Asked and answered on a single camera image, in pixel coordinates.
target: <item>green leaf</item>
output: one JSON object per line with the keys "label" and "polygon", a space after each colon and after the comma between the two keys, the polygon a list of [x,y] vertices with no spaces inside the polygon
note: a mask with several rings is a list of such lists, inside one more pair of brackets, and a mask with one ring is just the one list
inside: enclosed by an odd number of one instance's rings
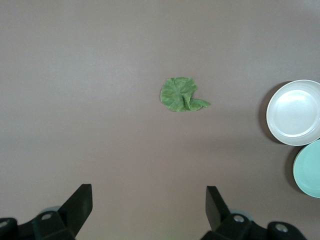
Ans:
{"label": "green leaf", "polygon": [[196,111],[210,105],[209,102],[192,99],[197,90],[195,82],[190,77],[171,77],[163,85],[160,93],[161,102],[174,112]]}

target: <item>white plate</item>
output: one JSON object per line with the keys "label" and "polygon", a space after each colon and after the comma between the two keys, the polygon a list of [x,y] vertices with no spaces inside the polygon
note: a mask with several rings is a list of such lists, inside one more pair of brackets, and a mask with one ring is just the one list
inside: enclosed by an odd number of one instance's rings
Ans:
{"label": "white plate", "polygon": [[305,146],[296,156],[293,176],[306,194],[320,198],[320,140]]}
{"label": "white plate", "polygon": [[320,138],[320,83],[296,80],[271,98],[266,122],[280,142],[302,146]]}

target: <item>screw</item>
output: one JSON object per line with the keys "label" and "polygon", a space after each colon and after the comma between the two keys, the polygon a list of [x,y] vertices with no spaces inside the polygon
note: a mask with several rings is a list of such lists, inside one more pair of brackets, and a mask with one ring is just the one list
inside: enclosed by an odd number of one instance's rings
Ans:
{"label": "screw", "polygon": [[0,222],[0,228],[3,228],[8,225],[9,220]]}
{"label": "screw", "polygon": [[48,220],[49,218],[51,218],[51,216],[52,216],[52,213],[47,213],[41,217],[41,220]]}
{"label": "screw", "polygon": [[278,223],[277,225],[275,225],[275,228],[279,231],[279,232],[283,232],[283,233],[287,233],[289,230],[288,228],[283,225],[283,224],[280,224]]}
{"label": "screw", "polygon": [[240,215],[235,215],[235,216],[233,217],[233,219],[234,219],[237,223],[243,223],[243,222],[245,221],[245,219],[244,219],[242,216],[240,216]]}

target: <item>mint green plate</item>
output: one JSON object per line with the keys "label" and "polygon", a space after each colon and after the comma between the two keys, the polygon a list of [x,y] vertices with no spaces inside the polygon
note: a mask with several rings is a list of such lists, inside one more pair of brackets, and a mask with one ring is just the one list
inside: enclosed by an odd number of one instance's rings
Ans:
{"label": "mint green plate", "polygon": [[296,156],[293,176],[306,194],[320,198],[320,140],[305,146]]}

